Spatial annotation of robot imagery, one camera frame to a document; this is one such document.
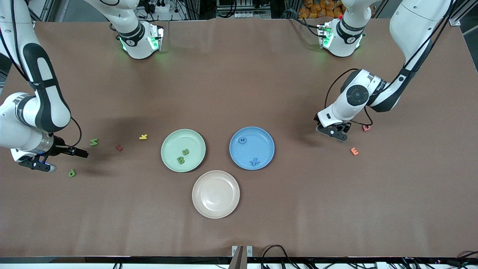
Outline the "brown upright post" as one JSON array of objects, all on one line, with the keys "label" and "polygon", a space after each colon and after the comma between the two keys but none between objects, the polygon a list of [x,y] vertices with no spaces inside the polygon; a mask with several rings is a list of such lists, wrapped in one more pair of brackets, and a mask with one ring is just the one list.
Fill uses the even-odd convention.
[{"label": "brown upright post", "polygon": [[233,257],[228,269],[247,269],[248,251],[243,245],[237,246],[233,250]]}]

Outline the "beige plate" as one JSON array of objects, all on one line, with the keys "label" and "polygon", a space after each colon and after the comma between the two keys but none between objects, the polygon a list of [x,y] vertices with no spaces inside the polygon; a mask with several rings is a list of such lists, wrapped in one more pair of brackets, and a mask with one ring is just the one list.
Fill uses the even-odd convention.
[{"label": "beige plate", "polygon": [[228,172],[212,170],[198,177],[193,186],[192,201],[202,216],[222,219],[237,208],[240,187],[234,176]]}]

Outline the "black table edge rail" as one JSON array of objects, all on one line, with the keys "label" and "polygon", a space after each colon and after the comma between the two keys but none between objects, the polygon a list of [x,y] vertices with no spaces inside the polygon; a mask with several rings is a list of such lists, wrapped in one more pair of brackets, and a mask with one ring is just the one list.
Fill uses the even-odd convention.
[{"label": "black table edge rail", "polygon": [[[231,262],[231,257],[172,257],[172,256],[131,256],[131,257],[94,257],[94,256],[71,256],[71,257],[0,257],[0,263],[165,263],[165,264],[220,264]],[[374,263],[387,262],[408,264],[426,263],[435,265],[478,265],[476,258],[452,258],[452,257],[291,257],[294,263]]]}]

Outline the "aluminium frame profile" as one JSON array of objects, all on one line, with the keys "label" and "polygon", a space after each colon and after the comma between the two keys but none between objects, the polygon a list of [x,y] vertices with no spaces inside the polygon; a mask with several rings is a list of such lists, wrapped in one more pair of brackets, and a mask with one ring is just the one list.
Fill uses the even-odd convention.
[{"label": "aluminium frame profile", "polygon": [[53,3],[53,0],[27,0],[28,8],[31,15],[35,20],[46,21],[50,9]]},{"label": "aluminium frame profile", "polygon": [[478,30],[478,0],[456,0],[450,26],[459,26],[463,35]]}]

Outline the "blue plate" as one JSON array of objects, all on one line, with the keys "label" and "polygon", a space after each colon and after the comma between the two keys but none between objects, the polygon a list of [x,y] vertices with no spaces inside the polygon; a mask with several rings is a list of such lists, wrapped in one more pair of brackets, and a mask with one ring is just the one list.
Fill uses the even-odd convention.
[{"label": "blue plate", "polygon": [[[246,144],[238,142],[240,137],[246,137]],[[232,136],[229,143],[229,154],[233,162],[245,170],[261,170],[270,164],[275,154],[275,144],[272,136],[259,127],[244,127]],[[249,163],[254,157],[261,162],[255,167]]]}]

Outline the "pile of orange objects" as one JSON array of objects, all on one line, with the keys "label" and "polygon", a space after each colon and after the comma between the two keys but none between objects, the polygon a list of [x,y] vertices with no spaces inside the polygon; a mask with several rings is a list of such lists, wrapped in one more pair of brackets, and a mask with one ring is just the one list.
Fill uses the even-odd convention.
[{"label": "pile of orange objects", "polygon": [[341,18],[346,9],[341,0],[302,0],[297,14],[299,19]]}]

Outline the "brown table cover mat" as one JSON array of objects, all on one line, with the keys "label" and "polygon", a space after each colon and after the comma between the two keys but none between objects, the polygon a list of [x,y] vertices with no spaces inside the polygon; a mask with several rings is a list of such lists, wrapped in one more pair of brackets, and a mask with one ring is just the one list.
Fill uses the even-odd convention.
[{"label": "brown table cover mat", "polygon": [[[371,20],[346,58],[288,20],[162,25],[162,51],[144,60],[122,50],[108,23],[36,25],[89,157],[49,157],[58,170],[44,173],[0,148],[0,256],[226,256],[233,245],[259,255],[273,244],[291,256],[478,250],[478,73],[458,27],[444,29],[394,109],[369,109],[371,129],[354,124],[341,143],[315,130],[314,115],[347,69],[396,76],[404,58],[388,20]],[[261,170],[229,154],[234,133],[250,126],[275,144]],[[206,145],[185,173],[161,158],[180,129]],[[192,201],[212,170],[240,187],[222,219]]]}]

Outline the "green plate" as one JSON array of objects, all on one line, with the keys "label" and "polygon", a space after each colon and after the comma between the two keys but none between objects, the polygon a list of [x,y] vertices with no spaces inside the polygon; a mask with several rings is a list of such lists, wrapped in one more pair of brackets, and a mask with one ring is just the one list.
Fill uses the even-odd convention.
[{"label": "green plate", "polygon": [[[181,153],[184,149],[189,149],[188,155]],[[180,129],[172,132],[163,141],[161,146],[161,159],[164,165],[179,173],[190,172],[201,165],[205,158],[206,145],[205,140],[200,133],[191,129]],[[177,157],[184,157],[185,163],[180,165]]]}]

